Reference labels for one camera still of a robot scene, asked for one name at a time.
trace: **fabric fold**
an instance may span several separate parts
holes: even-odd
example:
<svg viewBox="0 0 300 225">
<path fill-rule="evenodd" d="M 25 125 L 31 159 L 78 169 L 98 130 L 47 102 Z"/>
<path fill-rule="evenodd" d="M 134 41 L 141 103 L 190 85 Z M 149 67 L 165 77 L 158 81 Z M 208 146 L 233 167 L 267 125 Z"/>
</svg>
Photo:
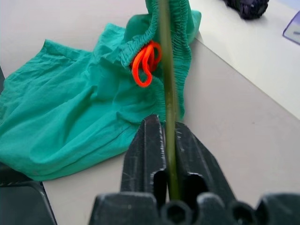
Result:
<svg viewBox="0 0 300 225">
<path fill-rule="evenodd" d="M 188 0 L 170 0 L 174 73 L 180 117 L 191 62 L 188 44 L 201 14 Z M 162 69 L 149 87 L 133 80 L 130 63 L 150 40 L 159 42 L 158 4 L 122 28 L 108 24 L 92 52 L 46 40 L 11 74 L 0 95 L 0 161 L 34 180 L 73 174 L 127 150 L 143 118 L 165 120 Z"/>
</svg>

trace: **green stick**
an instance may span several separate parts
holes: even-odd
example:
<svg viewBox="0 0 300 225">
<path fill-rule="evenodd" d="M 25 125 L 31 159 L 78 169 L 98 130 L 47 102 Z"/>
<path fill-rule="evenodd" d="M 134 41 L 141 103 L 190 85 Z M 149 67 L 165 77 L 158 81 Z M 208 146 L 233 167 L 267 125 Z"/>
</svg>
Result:
<svg viewBox="0 0 300 225">
<path fill-rule="evenodd" d="M 165 86 L 165 148 L 167 157 L 167 168 L 169 172 L 169 196 L 170 199 L 179 199 L 179 187 L 176 170 L 175 156 L 175 120 L 176 120 L 176 103 L 175 103 L 175 80 L 173 73 L 173 51 L 171 41 L 171 26 L 168 0 L 158 0 L 159 2 L 159 31 L 160 43 L 162 48 L 162 65 Z"/>
</svg>

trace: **green fabric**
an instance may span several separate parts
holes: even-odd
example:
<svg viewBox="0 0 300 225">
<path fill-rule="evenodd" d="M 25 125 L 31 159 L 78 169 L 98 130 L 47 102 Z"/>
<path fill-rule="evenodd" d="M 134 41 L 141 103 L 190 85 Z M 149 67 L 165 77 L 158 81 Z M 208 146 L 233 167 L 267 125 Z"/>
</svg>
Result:
<svg viewBox="0 0 300 225">
<path fill-rule="evenodd" d="M 158 5 L 133 16 L 126 28 L 108 24 L 93 52 L 45 41 L 42 50 L 4 83 L 0 96 L 0 161 L 34 180 L 91 167 L 127 150 L 143 118 L 165 120 L 161 65 L 148 88 L 132 78 L 130 63 L 158 41 Z M 187 0 L 171 0 L 174 72 L 183 88 L 201 14 Z"/>
</svg>

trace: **orange drawstring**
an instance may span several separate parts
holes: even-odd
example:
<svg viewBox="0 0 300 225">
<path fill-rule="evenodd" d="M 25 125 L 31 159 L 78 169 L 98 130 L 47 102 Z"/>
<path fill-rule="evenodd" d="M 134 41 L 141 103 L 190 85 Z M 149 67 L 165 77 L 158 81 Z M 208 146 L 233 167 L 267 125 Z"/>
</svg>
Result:
<svg viewBox="0 0 300 225">
<path fill-rule="evenodd" d="M 154 58 L 154 49 L 157 49 L 157 58 Z M 132 63 L 132 75 L 135 82 L 142 88 L 148 87 L 152 82 L 152 74 L 158 63 L 161 60 L 161 47 L 159 43 L 150 41 L 145 45 L 140 52 L 136 55 Z M 142 69 L 145 72 L 147 79 L 145 82 L 142 82 L 139 77 L 139 66 L 142 61 Z"/>
</svg>

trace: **black plastic part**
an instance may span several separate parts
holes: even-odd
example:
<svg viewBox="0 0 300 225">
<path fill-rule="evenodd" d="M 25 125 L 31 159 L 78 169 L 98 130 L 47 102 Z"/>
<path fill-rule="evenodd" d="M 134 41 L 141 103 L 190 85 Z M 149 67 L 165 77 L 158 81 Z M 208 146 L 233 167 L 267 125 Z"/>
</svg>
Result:
<svg viewBox="0 0 300 225">
<path fill-rule="evenodd" d="M 147 117 L 125 159 L 121 192 L 99 195 L 90 225 L 300 225 L 300 195 L 266 195 L 255 210 L 234 197 L 216 159 L 193 133 L 176 124 L 182 201 L 166 199 L 164 129 Z"/>
<path fill-rule="evenodd" d="M 30 180 L 31 179 L 23 173 L 13 170 L 9 166 L 0 163 L 0 187 L 7 187 Z"/>
<path fill-rule="evenodd" d="M 56 225 L 44 187 L 36 181 L 0 187 L 0 224 Z"/>
<path fill-rule="evenodd" d="M 226 5 L 239 12 L 241 18 L 252 20 L 261 17 L 268 8 L 269 0 L 224 0 Z"/>
</svg>

